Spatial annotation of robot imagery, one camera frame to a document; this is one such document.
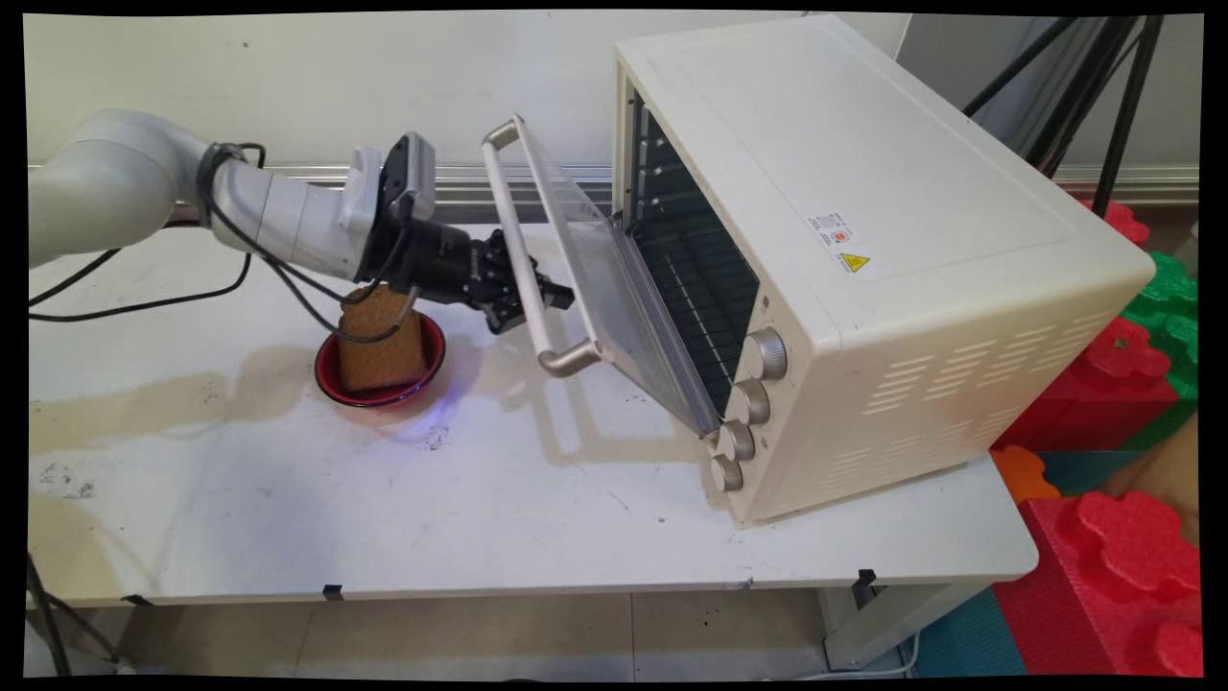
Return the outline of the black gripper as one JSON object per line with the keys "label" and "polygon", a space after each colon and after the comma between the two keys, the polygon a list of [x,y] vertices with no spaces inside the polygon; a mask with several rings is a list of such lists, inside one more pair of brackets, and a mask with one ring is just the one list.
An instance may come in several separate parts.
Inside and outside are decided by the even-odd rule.
{"label": "black gripper", "polygon": [[[573,288],[539,271],[533,255],[530,268],[543,306],[569,311]],[[526,323],[502,228],[494,228],[488,239],[473,239],[460,228],[430,220],[383,220],[368,234],[363,250],[363,282],[371,281],[388,284],[402,295],[418,287],[419,298],[438,303],[465,303],[470,309],[484,304],[491,334],[508,333]]]}

